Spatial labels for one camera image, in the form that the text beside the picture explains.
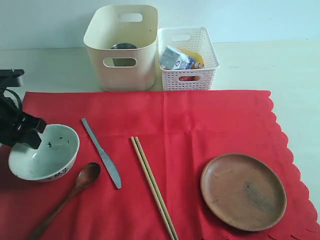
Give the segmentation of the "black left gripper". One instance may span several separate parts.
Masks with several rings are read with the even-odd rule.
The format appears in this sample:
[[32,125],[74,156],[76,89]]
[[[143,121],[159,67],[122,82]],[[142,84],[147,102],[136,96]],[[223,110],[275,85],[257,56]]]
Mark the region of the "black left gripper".
[[0,98],[0,143],[9,147],[22,144],[31,149],[38,149],[47,123],[14,106],[8,98]]

